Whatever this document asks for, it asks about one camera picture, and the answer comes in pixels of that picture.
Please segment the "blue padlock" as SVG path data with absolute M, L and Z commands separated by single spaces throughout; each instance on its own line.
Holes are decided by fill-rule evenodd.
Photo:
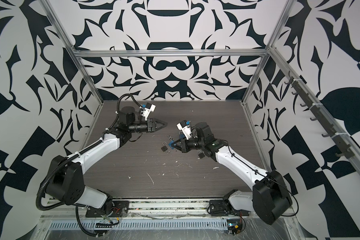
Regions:
M 174 149 L 175 149 L 175 145 L 176 145 L 175 140 L 174 140 L 171 136 L 168 136 L 168 138 L 169 138 L 169 140 L 170 140 L 170 142 L 168 143 L 168 145 L 169 145 L 169 147 L 170 147 L 172 150 L 174 150 Z

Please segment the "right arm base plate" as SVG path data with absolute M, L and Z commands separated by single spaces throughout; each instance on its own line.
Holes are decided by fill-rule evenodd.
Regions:
M 212 217 L 224 216 L 248 216 L 249 212 L 253 211 L 253 206 L 250 203 L 239 203 L 234 207 L 228 200 L 210 200 L 207 207 L 207 213 Z

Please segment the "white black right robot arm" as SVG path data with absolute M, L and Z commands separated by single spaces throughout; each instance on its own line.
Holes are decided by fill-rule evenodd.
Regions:
M 228 203 L 235 211 L 254 212 L 263 222 L 272 225 L 293 205 L 291 193 L 279 172 L 268 172 L 246 160 L 228 141 L 216 138 L 207 123 L 191 126 L 189 121 L 181 121 L 177 128 L 181 134 L 178 140 L 170 142 L 171 148 L 182 153 L 201 151 L 204 157 L 231 170 L 250 188 L 250 195 L 238 190 L 228 194 Z

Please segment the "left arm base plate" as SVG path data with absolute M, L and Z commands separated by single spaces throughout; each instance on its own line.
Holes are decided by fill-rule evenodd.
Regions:
M 110 218 L 123 217 L 129 211 L 129 201 L 116 200 L 108 201 L 100 209 L 89 207 L 86 212 L 86 218 L 100 218 L 107 216 Z

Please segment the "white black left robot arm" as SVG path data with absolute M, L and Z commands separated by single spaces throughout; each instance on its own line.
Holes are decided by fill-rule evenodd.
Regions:
M 166 127 L 167 123 L 149 117 L 155 109 L 156 106 L 149 103 L 142 105 L 138 112 L 133 107 L 124 107 L 96 142 L 67 157 L 56 156 L 37 192 L 37 209 L 48 211 L 73 205 L 90 207 L 103 215 L 111 214 L 112 196 L 86 186 L 84 174 L 106 155 L 129 142 L 133 133 L 153 133 Z

